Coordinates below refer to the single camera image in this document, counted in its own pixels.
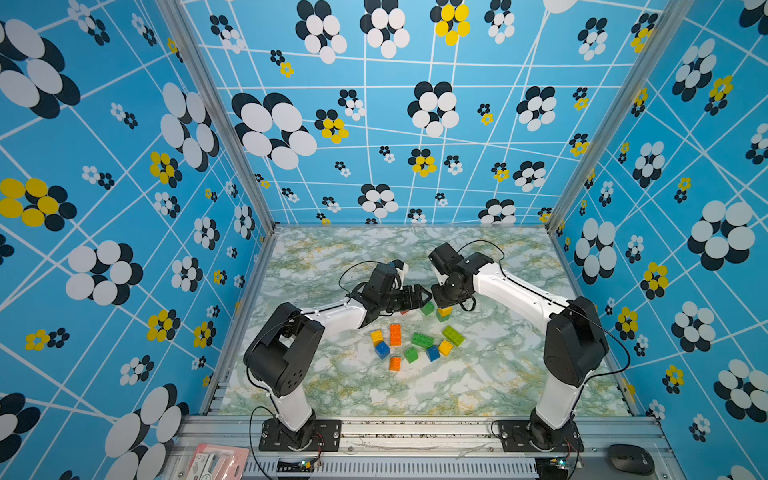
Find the lime long lego brick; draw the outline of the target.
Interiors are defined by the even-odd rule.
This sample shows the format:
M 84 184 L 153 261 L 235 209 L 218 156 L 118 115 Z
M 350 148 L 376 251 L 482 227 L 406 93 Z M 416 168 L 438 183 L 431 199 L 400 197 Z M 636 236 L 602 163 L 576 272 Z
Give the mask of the lime long lego brick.
M 443 336 L 454 346 L 459 347 L 465 341 L 465 337 L 451 326 L 446 326 L 442 330 Z

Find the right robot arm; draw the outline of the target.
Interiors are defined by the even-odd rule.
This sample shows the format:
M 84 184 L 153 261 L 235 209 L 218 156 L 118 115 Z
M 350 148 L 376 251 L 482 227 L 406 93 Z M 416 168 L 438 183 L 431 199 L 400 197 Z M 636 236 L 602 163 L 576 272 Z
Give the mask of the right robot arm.
M 607 334 L 596 306 L 583 296 L 568 299 L 532 285 L 504 270 L 491 257 L 463 256 L 444 243 L 429 255 L 437 282 L 430 287 L 441 308 L 485 297 L 527 320 L 543 335 L 544 389 L 528 422 L 528 442 L 554 451 L 563 443 L 584 450 L 575 424 L 575 407 L 586 383 L 609 353 Z

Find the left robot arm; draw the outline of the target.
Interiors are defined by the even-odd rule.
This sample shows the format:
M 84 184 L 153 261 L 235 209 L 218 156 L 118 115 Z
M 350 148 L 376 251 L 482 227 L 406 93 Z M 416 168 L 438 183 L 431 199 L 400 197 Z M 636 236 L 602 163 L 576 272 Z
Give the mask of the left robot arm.
M 275 407 L 274 417 L 263 424 L 260 450 L 317 450 L 322 434 L 341 426 L 317 419 L 304 378 L 322 341 L 430 303 L 429 289 L 405 282 L 407 271 L 400 260 L 377 262 L 369 279 L 337 302 L 305 309 L 284 302 L 274 310 L 243 355 L 249 383 L 267 392 Z

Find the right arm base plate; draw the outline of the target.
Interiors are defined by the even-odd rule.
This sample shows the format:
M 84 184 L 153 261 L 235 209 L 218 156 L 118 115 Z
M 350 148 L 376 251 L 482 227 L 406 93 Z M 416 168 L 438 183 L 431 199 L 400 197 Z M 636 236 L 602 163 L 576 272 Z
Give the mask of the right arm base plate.
M 498 435 L 505 453 L 566 455 L 584 452 L 581 434 L 574 420 L 560 429 L 529 420 L 499 420 Z

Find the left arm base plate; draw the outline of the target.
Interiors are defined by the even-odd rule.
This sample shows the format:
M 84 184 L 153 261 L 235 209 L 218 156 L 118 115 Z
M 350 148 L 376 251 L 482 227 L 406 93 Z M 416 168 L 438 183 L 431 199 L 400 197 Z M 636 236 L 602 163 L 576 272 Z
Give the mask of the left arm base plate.
M 334 419 L 310 419 L 298 431 L 292 431 L 278 419 L 261 425 L 258 449 L 262 452 L 337 452 L 342 422 Z

